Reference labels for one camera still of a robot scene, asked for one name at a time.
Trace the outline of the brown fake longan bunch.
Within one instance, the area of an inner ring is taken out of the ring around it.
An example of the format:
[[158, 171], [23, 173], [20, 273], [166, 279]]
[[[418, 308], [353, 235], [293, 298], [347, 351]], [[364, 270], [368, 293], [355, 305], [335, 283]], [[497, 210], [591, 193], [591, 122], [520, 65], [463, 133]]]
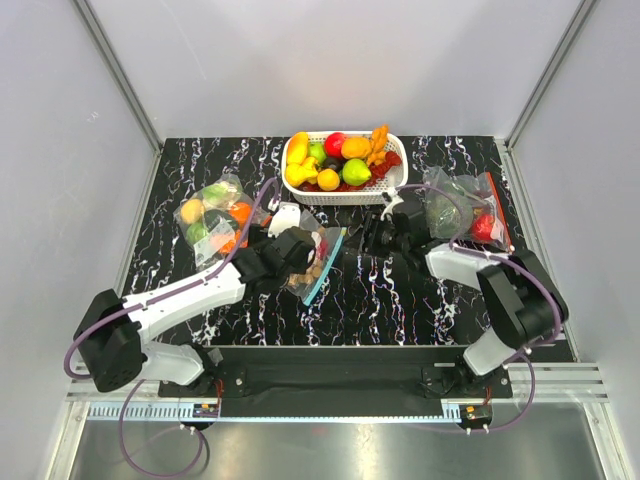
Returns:
[[291, 274], [287, 281], [287, 290], [298, 297], [307, 296], [315, 287], [324, 269], [324, 263], [315, 260], [302, 274]]

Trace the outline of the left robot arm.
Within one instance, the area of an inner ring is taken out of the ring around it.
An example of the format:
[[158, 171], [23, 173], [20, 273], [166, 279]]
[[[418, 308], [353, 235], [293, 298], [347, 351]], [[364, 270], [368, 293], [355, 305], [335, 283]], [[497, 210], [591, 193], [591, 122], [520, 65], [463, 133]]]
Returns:
[[147, 380], [206, 395], [219, 378], [220, 356], [195, 344], [161, 343], [158, 336], [208, 310], [284, 287], [290, 275], [313, 264], [319, 245], [318, 234], [289, 227], [165, 287], [129, 298], [103, 291], [85, 313], [72, 348], [100, 393]]

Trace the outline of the red fake fruit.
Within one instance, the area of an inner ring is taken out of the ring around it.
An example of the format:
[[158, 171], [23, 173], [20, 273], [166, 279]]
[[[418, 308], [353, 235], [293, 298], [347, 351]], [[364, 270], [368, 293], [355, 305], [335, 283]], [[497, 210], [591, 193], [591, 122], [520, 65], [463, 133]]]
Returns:
[[313, 234], [313, 239], [316, 244], [316, 256], [324, 258], [327, 255], [329, 244], [327, 239], [320, 234]]

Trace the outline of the blue zip clear bag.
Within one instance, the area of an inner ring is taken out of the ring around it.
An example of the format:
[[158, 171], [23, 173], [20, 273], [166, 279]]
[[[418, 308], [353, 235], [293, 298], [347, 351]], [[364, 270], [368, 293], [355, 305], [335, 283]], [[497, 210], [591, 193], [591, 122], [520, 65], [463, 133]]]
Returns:
[[345, 240], [347, 229], [326, 228], [308, 210], [301, 213], [300, 227], [311, 234], [316, 245], [315, 257], [304, 273], [289, 276], [287, 290], [297, 296], [305, 306], [310, 306], [328, 277]]

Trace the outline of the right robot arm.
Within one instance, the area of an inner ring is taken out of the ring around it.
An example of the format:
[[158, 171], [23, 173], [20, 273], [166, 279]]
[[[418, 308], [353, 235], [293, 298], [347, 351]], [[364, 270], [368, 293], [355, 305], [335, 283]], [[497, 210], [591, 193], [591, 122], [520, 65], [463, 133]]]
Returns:
[[438, 240], [419, 203], [395, 191], [384, 196], [385, 209], [365, 216], [359, 249], [378, 257], [398, 254], [414, 270], [482, 294], [490, 327], [466, 347], [454, 371], [460, 393], [480, 394], [496, 369], [534, 346], [555, 341], [569, 309], [534, 252], [493, 253]]

